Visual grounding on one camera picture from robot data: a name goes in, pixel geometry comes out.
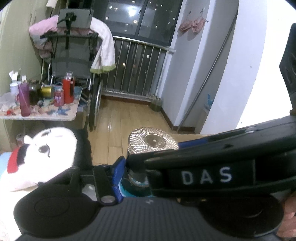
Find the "person's right hand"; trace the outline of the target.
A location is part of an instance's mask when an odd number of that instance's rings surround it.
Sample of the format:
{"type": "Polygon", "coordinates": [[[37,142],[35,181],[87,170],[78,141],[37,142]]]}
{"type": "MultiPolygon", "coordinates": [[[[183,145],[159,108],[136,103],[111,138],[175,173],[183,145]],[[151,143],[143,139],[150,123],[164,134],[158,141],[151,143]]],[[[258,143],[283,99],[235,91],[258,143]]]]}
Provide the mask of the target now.
{"type": "Polygon", "coordinates": [[[277,235],[284,238],[295,237],[295,192],[283,203],[284,217],[277,235]]]}

